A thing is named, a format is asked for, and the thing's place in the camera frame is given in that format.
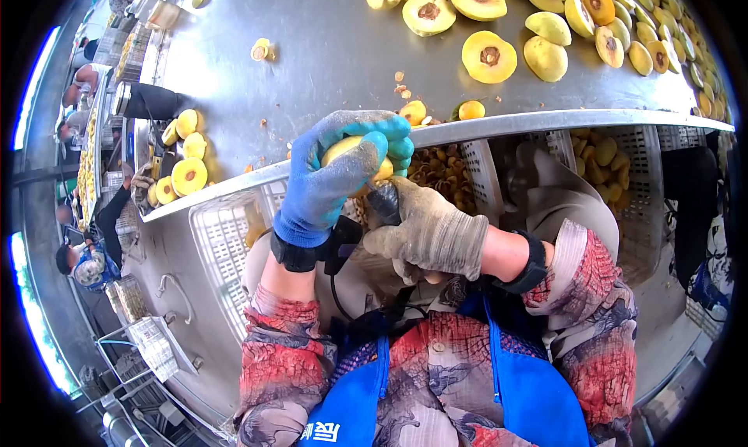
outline floral shirt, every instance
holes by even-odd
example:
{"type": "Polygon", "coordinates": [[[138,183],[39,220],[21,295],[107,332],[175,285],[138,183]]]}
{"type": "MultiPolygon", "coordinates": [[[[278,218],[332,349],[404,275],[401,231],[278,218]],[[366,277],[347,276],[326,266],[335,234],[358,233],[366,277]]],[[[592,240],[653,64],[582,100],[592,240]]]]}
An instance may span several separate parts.
{"type": "MultiPolygon", "coordinates": [[[[589,433],[609,446],[631,445],[635,392],[637,309],[620,275],[594,232],[566,220],[547,277],[521,297],[528,314],[547,317],[549,349],[506,331],[501,339],[504,350],[549,359],[589,433]]],[[[461,283],[451,280],[448,294],[459,296],[461,283]]],[[[292,445],[331,385],[376,358],[376,344],[336,361],[336,346],[319,332],[319,303],[280,299],[261,285],[245,315],[238,445],[292,445]]],[[[373,445],[531,445],[503,427],[494,403],[488,325],[431,311],[390,344],[373,445]]]]}
{"type": "MultiPolygon", "coordinates": [[[[85,243],[80,243],[73,247],[79,255],[82,255],[86,248],[88,248],[88,246],[85,243]]],[[[94,250],[91,252],[90,260],[72,268],[72,277],[75,278],[79,284],[90,286],[101,281],[101,274],[105,269],[106,258],[104,257],[104,254],[100,253],[98,250],[94,250]]]]}

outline gray work glove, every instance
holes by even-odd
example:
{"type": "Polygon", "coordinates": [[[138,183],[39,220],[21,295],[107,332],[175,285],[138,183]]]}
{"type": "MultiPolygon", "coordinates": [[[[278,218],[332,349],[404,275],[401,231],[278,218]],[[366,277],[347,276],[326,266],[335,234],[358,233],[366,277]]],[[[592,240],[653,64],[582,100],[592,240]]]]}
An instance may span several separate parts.
{"type": "Polygon", "coordinates": [[[421,188],[406,178],[394,176],[400,218],[397,227],[380,227],[363,237],[370,254],[392,259],[407,285],[413,285],[425,271],[480,275],[483,241],[489,229],[484,215],[471,217],[458,210],[436,190],[421,188]]]}
{"type": "Polygon", "coordinates": [[[153,207],[148,203],[148,188],[155,182],[152,178],[145,176],[145,172],[150,172],[150,162],[141,167],[130,181],[130,197],[141,212],[141,215],[148,215],[153,207]]]}

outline blue glove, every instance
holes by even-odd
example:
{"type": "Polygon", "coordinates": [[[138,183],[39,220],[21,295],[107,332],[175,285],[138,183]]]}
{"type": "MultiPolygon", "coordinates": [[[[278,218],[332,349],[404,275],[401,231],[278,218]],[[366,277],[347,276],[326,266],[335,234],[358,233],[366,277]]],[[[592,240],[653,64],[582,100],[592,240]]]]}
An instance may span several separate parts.
{"type": "Polygon", "coordinates": [[[379,170],[385,154],[394,173],[411,163],[411,125],[392,111],[335,111],[293,143],[286,197],[273,228],[285,242],[316,247],[327,241],[346,198],[379,170]],[[362,135],[352,150],[320,168],[323,154],[346,135],[362,135]]]}

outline blue hose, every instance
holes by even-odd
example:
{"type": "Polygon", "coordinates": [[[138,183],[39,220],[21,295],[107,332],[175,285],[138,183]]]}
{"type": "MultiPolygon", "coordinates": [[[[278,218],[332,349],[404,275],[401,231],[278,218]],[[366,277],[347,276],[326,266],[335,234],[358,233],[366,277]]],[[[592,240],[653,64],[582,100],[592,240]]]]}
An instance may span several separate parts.
{"type": "Polygon", "coordinates": [[[122,345],[130,345],[137,348],[137,345],[131,341],[123,341],[123,340],[101,340],[99,343],[120,343],[122,345]]]}

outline window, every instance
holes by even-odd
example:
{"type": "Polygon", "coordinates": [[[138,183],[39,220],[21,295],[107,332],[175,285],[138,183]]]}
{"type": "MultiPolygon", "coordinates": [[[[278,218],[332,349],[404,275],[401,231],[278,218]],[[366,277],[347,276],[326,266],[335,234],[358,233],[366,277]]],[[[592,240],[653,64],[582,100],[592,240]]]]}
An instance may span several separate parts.
{"type": "Polygon", "coordinates": [[[42,72],[47,65],[47,61],[49,61],[51,49],[55,45],[58,33],[60,33],[59,27],[55,27],[49,32],[49,36],[44,42],[44,46],[42,46],[42,50],[39,53],[39,58],[37,58],[37,62],[36,64],[34,64],[32,74],[28,78],[26,91],[23,94],[23,101],[21,102],[21,111],[18,115],[18,121],[16,122],[16,133],[13,137],[13,150],[22,149],[23,144],[25,143],[28,118],[32,113],[32,102],[34,100],[34,95],[36,95],[37,87],[39,86],[39,79],[41,79],[42,72]]]}
{"type": "Polygon", "coordinates": [[[23,235],[20,232],[11,236],[11,258],[14,269],[16,270],[16,282],[21,294],[21,303],[23,304],[26,321],[37,344],[39,356],[44,361],[47,372],[49,372],[49,376],[55,382],[55,385],[71,396],[71,398],[77,398],[81,395],[79,383],[62,357],[62,353],[57,348],[55,339],[44,316],[44,311],[31,286],[28,267],[26,265],[26,248],[23,242],[23,235]]]}

